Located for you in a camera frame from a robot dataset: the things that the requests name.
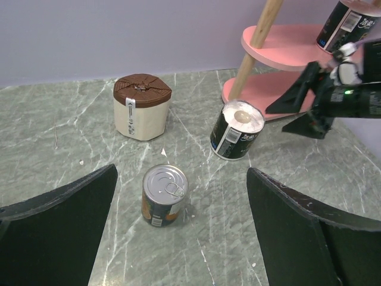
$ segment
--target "tin can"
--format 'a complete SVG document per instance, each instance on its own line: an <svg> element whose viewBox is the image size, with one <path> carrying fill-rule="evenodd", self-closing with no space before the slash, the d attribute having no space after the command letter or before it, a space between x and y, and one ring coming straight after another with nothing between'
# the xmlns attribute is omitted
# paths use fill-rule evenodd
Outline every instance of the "tin can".
<svg viewBox="0 0 381 286"><path fill-rule="evenodd" d="M317 45L334 52L364 39L381 17L381 10L363 1L340 0L318 35Z"/></svg>
<svg viewBox="0 0 381 286"><path fill-rule="evenodd" d="M265 119L246 101L225 104L210 135L211 148L225 160L239 160L262 131Z"/></svg>
<svg viewBox="0 0 381 286"><path fill-rule="evenodd" d="M143 178L142 215L151 225L167 226L179 216L188 180L177 167L161 164L150 168Z"/></svg>

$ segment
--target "can lid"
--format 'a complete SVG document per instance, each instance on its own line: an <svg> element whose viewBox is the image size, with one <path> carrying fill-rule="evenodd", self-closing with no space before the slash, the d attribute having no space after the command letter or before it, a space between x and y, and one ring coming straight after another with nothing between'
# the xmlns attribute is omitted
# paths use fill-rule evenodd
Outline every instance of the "can lid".
<svg viewBox="0 0 381 286"><path fill-rule="evenodd" d="M157 204L176 204L188 191L188 180L184 173L169 164L150 168L143 178L143 190Z"/></svg>

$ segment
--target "gray marble surface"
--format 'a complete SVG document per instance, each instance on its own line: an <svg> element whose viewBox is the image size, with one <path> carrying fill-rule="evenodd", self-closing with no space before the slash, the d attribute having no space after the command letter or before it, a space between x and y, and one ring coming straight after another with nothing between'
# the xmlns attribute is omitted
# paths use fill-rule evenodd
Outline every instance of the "gray marble surface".
<svg viewBox="0 0 381 286"><path fill-rule="evenodd" d="M0 206L114 163L119 179L91 286L268 285L245 187L250 166L327 204L381 219L380 163L338 120L324 141L281 133L290 119L270 122L243 160L215 156L209 135L223 106L222 84L235 73L161 76L173 99L165 134L150 142L115 130L115 80L0 89ZM141 218L142 178L167 162L186 173L190 192L178 220L157 229Z"/></svg>

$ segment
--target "brown paper lid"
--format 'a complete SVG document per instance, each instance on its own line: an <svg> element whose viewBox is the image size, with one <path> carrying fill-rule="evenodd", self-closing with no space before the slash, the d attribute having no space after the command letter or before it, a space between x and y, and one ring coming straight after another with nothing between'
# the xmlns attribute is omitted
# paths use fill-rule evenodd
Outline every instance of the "brown paper lid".
<svg viewBox="0 0 381 286"><path fill-rule="evenodd" d="M150 74L131 74L117 80L114 98L126 105L126 98L135 100L136 108L159 105L171 98L172 90L161 79Z"/></svg>

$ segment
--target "lavender backdrop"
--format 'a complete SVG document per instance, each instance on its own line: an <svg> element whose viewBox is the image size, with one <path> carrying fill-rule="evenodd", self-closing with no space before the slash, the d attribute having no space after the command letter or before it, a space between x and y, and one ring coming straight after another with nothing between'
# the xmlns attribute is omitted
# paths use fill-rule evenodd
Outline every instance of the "lavender backdrop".
<svg viewBox="0 0 381 286"><path fill-rule="evenodd" d="M276 23L324 23L336 3L285 0ZM264 4L2 0L0 86L238 67Z"/></svg>

